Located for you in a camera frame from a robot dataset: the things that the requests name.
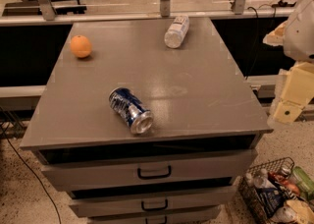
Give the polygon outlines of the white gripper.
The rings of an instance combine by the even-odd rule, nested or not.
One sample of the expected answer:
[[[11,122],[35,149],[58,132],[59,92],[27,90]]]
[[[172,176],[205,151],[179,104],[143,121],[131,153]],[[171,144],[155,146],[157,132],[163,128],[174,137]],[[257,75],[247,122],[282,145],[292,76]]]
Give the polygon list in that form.
[[[267,33],[263,42],[270,46],[282,46],[287,21]],[[314,64],[297,62],[288,71],[281,99],[275,109],[274,119],[283,124],[294,122],[302,109],[314,98]]]

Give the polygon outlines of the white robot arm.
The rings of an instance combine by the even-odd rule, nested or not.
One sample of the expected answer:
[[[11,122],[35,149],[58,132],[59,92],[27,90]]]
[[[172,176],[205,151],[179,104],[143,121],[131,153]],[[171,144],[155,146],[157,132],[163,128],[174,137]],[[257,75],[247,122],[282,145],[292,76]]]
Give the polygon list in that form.
[[[281,45],[284,54],[295,61],[288,71],[279,71],[270,109],[271,122],[290,124],[314,98],[314,0],[301,0],[263,42]]]

